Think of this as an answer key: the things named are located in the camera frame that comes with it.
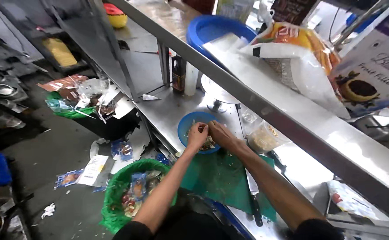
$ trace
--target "kitchen equipment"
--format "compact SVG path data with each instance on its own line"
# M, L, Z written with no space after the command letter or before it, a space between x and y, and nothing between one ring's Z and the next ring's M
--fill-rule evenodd
M215 120L218 121L214 116L212 116L209 113L206 112L191 112L184 116L180 123L178 123L178 138L180 139L181 143L184 146L187 146L188 138L187 138L187 132L192 128L193 120L195 122L202 122L202 123L208 123L209 121ZM220 146L218 144L215 144L215 148L205 150L205 151L199 151L199 154L209 154L213 153L220 149Z
M227 111L227 106L223 103L240 103L239 100L229 94L226 90L224 90L206 75L202 75L201 84L205 92L213 98L212 101L207 103L209 110L213 112L223 113Z
M246 168L245 172L247 174L248 187L250 191L252 213L254 214L255 223L258 227L261 227L263 226L263 220L261 220L260 205L257 201L257 194L260 191L258 191L257 183Z

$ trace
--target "blue plastic wrapper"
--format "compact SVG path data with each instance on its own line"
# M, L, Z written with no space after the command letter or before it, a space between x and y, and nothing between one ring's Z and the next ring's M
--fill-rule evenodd
M137 172L131 175L131 193L133 194L136 201L143 201L147 195L146 190L146 178L147 174Z
M63 175L57 176L58 179L55 182L55 188L61 188L61 187L67 187L69 185L75 184L76 180L79 178L79 176L83 173L83 170L73 170L70 172L67 172Z
M165 155L163 155L161 153L158 153L156 155L156 160L165 164L165 165L169 165L169 160L165 157Z
M119 155L121 161L128 161L132 159L132 145L125 142L123 139L117 139L112 142L112 156Z

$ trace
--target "knife handle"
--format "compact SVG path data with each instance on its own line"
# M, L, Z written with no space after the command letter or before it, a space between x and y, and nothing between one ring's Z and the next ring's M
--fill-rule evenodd
M263 226L263 220L261 219L260 205L258 204L257 197L254 194L250 194L251 196L251 208L254 214L255 223L258 227Z

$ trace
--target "blue bowl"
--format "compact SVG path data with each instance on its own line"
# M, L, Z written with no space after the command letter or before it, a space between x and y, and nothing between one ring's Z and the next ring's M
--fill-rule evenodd
M209 121L215 120L218 122L218 120L212 116L209 113L206 112L191 112L184 116L181 120L180 123L178 124L178 138L180 139L181 143L187 147L188 143L188 137L187 137L187 132L189 129L192 128L193 125L193 120L195 122L202 122L202 123L208 123ZM216 152L220 149L220 146L218 144L215 144L215 148L211 148L206 151L199 151L198 153L200 154L209 154Z

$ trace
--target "red and yellow object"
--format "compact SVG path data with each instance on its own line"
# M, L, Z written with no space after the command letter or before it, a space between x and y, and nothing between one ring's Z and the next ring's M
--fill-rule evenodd
M128 16L111 3L104 3L109 22L114 28L122 28L128 22Z

